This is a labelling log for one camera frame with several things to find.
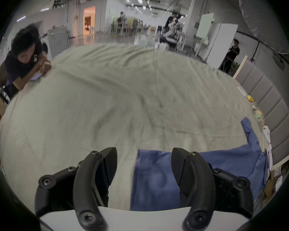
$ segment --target black t-shirt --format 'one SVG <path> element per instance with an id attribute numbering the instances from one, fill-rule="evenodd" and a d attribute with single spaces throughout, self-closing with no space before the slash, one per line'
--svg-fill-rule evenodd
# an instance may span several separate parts
<path id="1" fill-rule="evenodd" d="M 239 47 L 231 47 L 231 49 L 233 49 L 235 52 L 237 52 L 238 54 L 240 54 L 240 48 Z M 230 57 L 232 60 L 235 59 L 235 57 L 237 56 L 236 53 L 233 52 L 232 50 L 230 52 L 228 52 L 227 56 Z"/>
<path id="2" fill-rule="evenodd" d="M 9 84 L 13 83 L 18 77 L 23 78 L 33 68 L 35 57 L 43 51 L 43 46 L 40 40 L 35 44 L 34 53 L 28 64 L 21 63 L 11 52 L 5 58 L 5 68 Z"/>
<path id="3" fill-rule="evenodd" d="M 173 21 L 173 17 L 170 16 L 170 17 L 167 19 L 167 22 L 166 22 L 166 24 L 165 24 L 165 27 L 167 28 L 168 25 L 169 25 L 169 23 L 171 23 L 172 21 Z"/>

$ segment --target wrinkled fabric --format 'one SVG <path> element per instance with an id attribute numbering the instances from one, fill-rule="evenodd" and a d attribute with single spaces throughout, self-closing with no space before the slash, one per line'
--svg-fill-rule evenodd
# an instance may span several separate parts
<path id="1" fill-rule="evenodd" d="M 76 166 L 92 150 L 117 148 L 108 206 L 129 210 L 138 149 L 235 148 L 247 143 L 244 117 L 266 149 L 236 80 L 195 59 L 152 47 L 93 44 L 69 48 L 51 65 L 11 100 L 0 121 L 1 165 L 31 211 L 39 178 Z"/>
<path id="2" fill-rule="evenodd" d="M 201 152 L 212 164 L 250 180 L 253 199 L 264 189 L 267 157 L 261 151 L 248 118 L 241 121 L 248 144 L 222 151 Z M 134 171 L 131 210 L 159 211 L 180 208 L 180 189 L 171 170 L 171 152 L 139 150 Z"/>

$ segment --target doorway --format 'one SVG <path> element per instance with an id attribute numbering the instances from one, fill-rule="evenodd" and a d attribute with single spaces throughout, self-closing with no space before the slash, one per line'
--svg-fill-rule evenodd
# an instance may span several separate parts
<path id="1" fill-rule="evenodd" d="M 88 36 L 89 30 L 95 24 L 95 7 L 83 10 L 83 35 Z"/>

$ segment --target hand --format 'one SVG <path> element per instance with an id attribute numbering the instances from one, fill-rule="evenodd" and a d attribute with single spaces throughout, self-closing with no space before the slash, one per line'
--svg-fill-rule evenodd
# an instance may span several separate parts
<path id="1" fill-rule="evenodd" d="M 40 73 L 42 75 L 46 74 L 51 69 L 51 64 L 48 61 L 45 61 L 40 67 Z"/>

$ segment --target cardboard box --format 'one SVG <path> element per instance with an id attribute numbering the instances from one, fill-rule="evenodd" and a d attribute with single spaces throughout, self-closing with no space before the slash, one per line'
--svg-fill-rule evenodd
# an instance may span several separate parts
<path id="1" fill-rule="evenodd" d="M 0 98 L 0 115 L 3 116 L 3 113 L 5 111 L 7 107 L 7 104 L 5 102 L 2 101 L 2 99 Z"/>

